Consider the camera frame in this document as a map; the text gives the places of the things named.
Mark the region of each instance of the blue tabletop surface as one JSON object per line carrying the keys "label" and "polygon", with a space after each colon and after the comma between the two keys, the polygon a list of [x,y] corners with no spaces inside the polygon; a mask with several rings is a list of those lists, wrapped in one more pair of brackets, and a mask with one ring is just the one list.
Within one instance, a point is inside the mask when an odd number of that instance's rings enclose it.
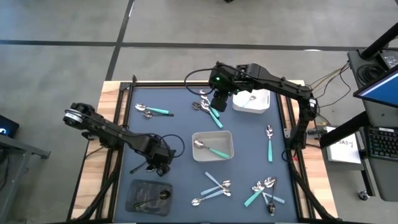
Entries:
{"label": "blue tabletop surface", "polygon": [[[118,198],[114,222],[296,222],[294,195],[289,169],[281,158],[285,148],[284,135],[275,93],[271,92],[271,106],[263,114],[253,114],[232,109],[232,97],[228,107],[220,113],[223,130],[230,131],[233,138],[234,157],[228,161],[199,163],[192,157],[192,134],[205,131],[220,131],[210,115],[195,111],[192,102],[200,102],[200,97],[189,93],[185,88],[135,88],[132,97],[130,130],[135,133],[178,134],[185,141],[185,153],[175,158],[171,170],[163,177],[144,169],[131,175],[129,171],[144,162],[144,158],[128,147],[124,149]],[[143,103],[149,107],[169,110],[174,117],[145,119],[134,105]],[[274,129],[272,149],[274,161],[267,160],[268,138],[264,128]],[[182,145],[177,138],[166,138],[168,144],[178,154]],[[220,195],[194,207],[191,201],[200,198],[200,192],[215,186],[207,178],[209,172],[219,182],[230,180],[232,196]],[[262,195],[245,207],[244,202],[253,194],[251,187],[266,177],[278,178],[274,195],[284,199],[285,204],[276,202],[276,214],[271,217],[266,211]],[[134,179],[166,182],[173,186],[172,206],[169,215],[161,217],[145,213],[127,212],[126,198]]]}

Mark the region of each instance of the gray container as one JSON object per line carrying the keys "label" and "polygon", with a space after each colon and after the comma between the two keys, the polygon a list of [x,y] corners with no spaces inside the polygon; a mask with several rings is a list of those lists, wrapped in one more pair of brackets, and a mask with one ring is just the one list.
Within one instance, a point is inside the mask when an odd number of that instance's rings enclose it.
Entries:
{"label": "gray container", "polygon": [[229,159],[232,159],[234,156],[232,134],[229,131],[212,131],[195,133],[192,135],[192,152],[194,160],[198,162],[225,161],[228,159],[222,158],[213,152],[210,152],[208,149],[200,149],[196,147],[193,143],[194,140],[199,140],[207,147],[228,154],[230,156]]}

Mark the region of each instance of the white paper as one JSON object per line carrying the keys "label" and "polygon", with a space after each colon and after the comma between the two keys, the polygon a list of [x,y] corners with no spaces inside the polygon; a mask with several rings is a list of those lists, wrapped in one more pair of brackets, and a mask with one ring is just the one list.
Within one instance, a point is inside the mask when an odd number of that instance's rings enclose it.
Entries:
{"label": "white paper", "polygon": [[[327,132],[330,132],[334,128],[326,127]],[[352,134],[347,138],[344,138],[333,145],[327,147],[328,160],[333,162],[350,162],[350,163],[361,163],[359,157],[358,146],[356,144],[356,136]]]}

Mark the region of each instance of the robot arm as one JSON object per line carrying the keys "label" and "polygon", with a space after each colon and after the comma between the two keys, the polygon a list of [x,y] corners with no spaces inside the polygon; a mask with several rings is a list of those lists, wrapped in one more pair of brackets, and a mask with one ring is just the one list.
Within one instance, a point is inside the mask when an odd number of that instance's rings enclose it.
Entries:
{"label": "robot arm", "polygon": [[211,107],[221,112],[225,110],[229,96],[244,90],[266,89],[297,100],[300,108],[298,123],[290,131],[287,146],[289,149],[305,148],[307,126],[317,116],[317,99],[309,87],[294,84],[284,77],[275,77],[255,63],[234,68],[220,62],[210,73],[209,86],[215,90]]}
{"label": "robot arm", "polygon": [[167,143],[156,134],[132,133],[126,128],[108,121],[95,112],[91,105],[73,103],[65,111],[63,121],[66,125],[79,130],[88,130],[99,137],[102,146],[115,149],[126,143],[134,152],[144,156],[150,169],[155,169],[158,175],[166,174],[170,167],[175,150],[171,150]]}

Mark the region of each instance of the gray carpet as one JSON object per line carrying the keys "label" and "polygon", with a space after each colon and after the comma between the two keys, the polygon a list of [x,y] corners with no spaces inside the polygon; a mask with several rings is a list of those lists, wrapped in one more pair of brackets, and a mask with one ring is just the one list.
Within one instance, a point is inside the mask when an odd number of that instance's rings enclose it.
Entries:
{"label": "gray carpet", "polygon": [[[0,39],[116,41],[126,5],[127,0],[0,0]],[[394,0],[137,0],[124,41],[366,46],[397,21]],[[63,110],[74,101],[97,105],[112,52],[113,47],[0,45],[0,114],[21,124],[18,139],[52,151],[47,161],[32,160],[12,220],[66,219],[87,142],[62,123]],[[217,60],[256,62],[274,75],[311,83],[347,58],[345,52],[122,48],[113,80],[130,80],[133,74],[140,80],[181,80]],[[207,77],[201,73],[193,79]],[[355,90],[349,70],[343,77]],[[345,91],[336,79],[320,104]],[[341,124],[362,110],[362,102],[350,94],[321,113]],[[340,218],[398,219],[398,203],[357,199],[356,192],[364,189],[358,171],[329,170],[328,175]]]}

